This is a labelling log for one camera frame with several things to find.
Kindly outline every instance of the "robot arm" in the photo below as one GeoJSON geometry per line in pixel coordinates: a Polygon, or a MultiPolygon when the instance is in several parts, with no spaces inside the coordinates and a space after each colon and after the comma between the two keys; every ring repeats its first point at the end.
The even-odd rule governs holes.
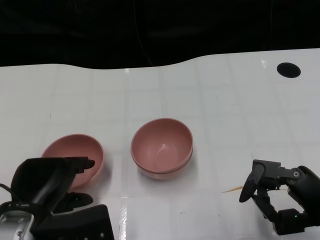
{"type": "Polygon", "coordinates": [[[301,233],[320,225],[320,179],[305,166],[286,169],[280,162],[254,160],[239,201],[244,203],[250,198],[278,235],[301,233]],[[296,209],[277,212],[271,205],[268,191],[279,190],[282,185],[288,186],[288,194],[304,209],[303,213],[296,209]]]}
{"type": "Polygon", "coordinates": [[[108,208],[85,193],[67,192],[76,176],[95,162],[88,157],[31,158],[16,170],[12,201],[0,205],[0,239],[114,240],[108,208]]]}

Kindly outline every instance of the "bowl rim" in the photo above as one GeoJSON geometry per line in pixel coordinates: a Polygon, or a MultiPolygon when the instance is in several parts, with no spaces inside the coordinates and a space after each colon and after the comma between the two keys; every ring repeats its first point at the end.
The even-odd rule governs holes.
{"type": "Polygon", "coordinates": [[[193,135],[192,135],[192,132],[190,131],[189,127],[184,124],[182,121],[180,120],[177,120],[177,119],[174,119],[174,118],[169,118],[169,117],[162,117],[162,118],[157,118],[157,119],[154,119],[154,120],[151,120],[151,121],[148,121],[147,123],[143,124],[136,132],[135,134],[133,135],[133,138],[131,140],[131,145],[130,145],[130,152],[131,152],[131,157],[133,159],[133,161],[135,162],[135,164],[143,169],[144,171],[146,172],[149,172],[149,173],[153,173],[153,174],[168,174],[168,173],[171,173],[171,172],[175,172],[176,170],[182,168],[186,162],[188,162],[188,160],[191,158],[191,155],[193,153],[193,149],[194,149],[194,138],[193,138],[193,135]],[[185,159],[183,161],[181,161],[177,166],[175,167],[172,167],[170,169],[166,169],[166,170],[160,170],[160,171],[155,171],[155,170],[150,170],[148,168],[145,168],[144,166],[142,166],[135,158],[134,154],[133,154],[133,142],[135,140],[135,137],[137,135],[137,133],[142,129],[144,128],[146,125],[152,123],[152,122],[155,122],[155,121],[163,121],[163,120],[172,120],[172,121],[175,121],[179,124],[182,124],[187,130],[188,132],[190,133],[190,136],[191,136],[191,148],[189,150],[189,153],[188,155],[185,157],[185,159]]]}
{"type": "Polygon", "coordinates": [[[101,148],[101,151],[102,151],[102,162],[101,162],[101,166],[99,167],[98,171],[95,173],[95,175],[93,175],[91,177],[91,179],[87,182],[84,182],[80,185],[77,185],[77,186],[73,186],[71,187],[70,189],[74,189],[74,188],[77,188],[77,187],[80,187],[80,186],[83,186],[87,183],[89,183],[92,179],[94,179],[98,174],[99,172],[101,171],[101,169],[103,168],[103,165],[104,165],[104,161],[105,161],[105,151],[104,151],[104,148],[102,147],[101,143],[96,139],[94,138],[93,136],[90,136],[90,135],[87,135],[87,134],[84,134],[84,133],[72,133],[72,134],[68,134],[68,135],[65,135],[65,136],[61,136],[59,137],[58,139],[54,140],[52,143],[49,144],[49,146],[46,147],[46,149],[43,151],[42,155],[41,155],[41,158],[44,157],[44,154],[46,153],[46,151],[53,145],[55,144],[56,142],[60,141],[61,139],[65,139],[65,138],[68,138],[68,137],[72,137],[72,136],[84,136],[84,137],[88,137],[92,140],[94,140],[96,143],[98,143],[98,145],[100,146],[101,148]]]}

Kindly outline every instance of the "pink bowl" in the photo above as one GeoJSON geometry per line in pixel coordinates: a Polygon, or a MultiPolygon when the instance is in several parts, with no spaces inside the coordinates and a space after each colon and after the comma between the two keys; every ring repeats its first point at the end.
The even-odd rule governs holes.
{"type": "Polygon", "coordinates": [[[152,120],[133,136],[131,156],[147,176],[170,179],[180,174],[193,152],[193,137],[181,121],[152,120]]]}
{"type": "Polygon", "coordinates": [[[89,157],[95,161],[92,168],[75,176],[70,187],[72,189],[89,182],[97,175],[104,160],[104,150],[95,138],[85,134],[72,134],[54,141],[42,154],[42,158],[56,157],[89,157]]]}

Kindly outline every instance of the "black hole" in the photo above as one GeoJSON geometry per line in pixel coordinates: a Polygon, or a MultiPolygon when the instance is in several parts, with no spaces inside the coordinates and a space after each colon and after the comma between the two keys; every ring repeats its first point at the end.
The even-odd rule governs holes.
{"type": "Polygon", "coordinates": [[[280,75],[290,79],[299,77],[301,74],[300,68],[297,65],[294,65],[290,62],[280,63],[276,70],[280,75]]]}

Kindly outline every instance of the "white table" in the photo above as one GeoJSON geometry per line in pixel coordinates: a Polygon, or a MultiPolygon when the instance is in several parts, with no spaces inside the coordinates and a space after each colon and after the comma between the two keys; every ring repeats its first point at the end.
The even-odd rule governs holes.
{"type": "MultiPolygon", "coordinates": [[[[106,204],[116,240],[318,240],[320,227],[278,236],[252,200],[239,203],[252,160],[320,175],[320,49],[209,55],[175,65],[95,70],[48,64],[0,68],[0,183],[57,138],[84,133],[105,151],[102,173],[77,189],[106,204]],[[294,63],[297,78],[278,74],[294,63]],[[183,121],[193,163],[179,178],[143,176],[131,159],[149,120],[183,121]]],[[[277,210],[302,210],[286,191],[277,210]]],[[[9,194],[0,190],[0,201],[9,194]]]]}

